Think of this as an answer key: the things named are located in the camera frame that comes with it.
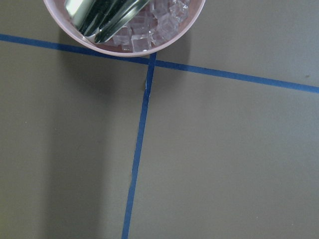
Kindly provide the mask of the pink bowl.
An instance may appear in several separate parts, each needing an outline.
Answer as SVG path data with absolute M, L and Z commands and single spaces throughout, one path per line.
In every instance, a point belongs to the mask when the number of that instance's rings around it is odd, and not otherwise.
M 59 25 L 63 32 L 65 32 L 68 36 L 73 38 L 75 41 L 80 43 L 81 45 L 85 46 L 88 49 L 91 49 L 95 52 L 99 52 L 104 55 L 111 55 L 117 57 L 140 57 L 150 55 L 152 53 L 158 52 L 167 48 L 168 46 L 175 43 L 179 40 L 182 36 L 184 36 L 192 25 L 195 23 L 197 18 L 199 17 L 205 1 L 204 0 L 192 0 L 189 5 L 189 15 L 188 18 L 179 26 L 178 34 L 166 42 L 165 44 L 157 47 L 153 47 L 150 50 L 142 51 L 142 52 L 125 52 L 121 49 L 121 47 L 114 47 L 114 46 L 97 46 L 90 41 L 88 41 L 81 33 L 79 33 L 76 28 L 69 22 L 69 17 L 67 12 L 64 9 L 64 1 L 63 0 L 44 0 L 43 1 L 48 12 L 54 19 L 54 21 Z

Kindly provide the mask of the metal ice scoop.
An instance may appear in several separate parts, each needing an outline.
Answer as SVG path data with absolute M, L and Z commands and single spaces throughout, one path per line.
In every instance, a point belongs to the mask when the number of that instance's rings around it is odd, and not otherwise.
M 74 27 L 96 44 L 113 37 L 148 0 L 66 0 L 64 8 Z

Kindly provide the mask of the clear ice cubes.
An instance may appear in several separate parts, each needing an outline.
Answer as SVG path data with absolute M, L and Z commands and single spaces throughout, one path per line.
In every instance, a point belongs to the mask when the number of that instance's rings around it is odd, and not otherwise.
M 161 46 L 178 34 L 188 18 L 189 0 L 152 0 L 110 40 L 123 51 L 145 52 Z

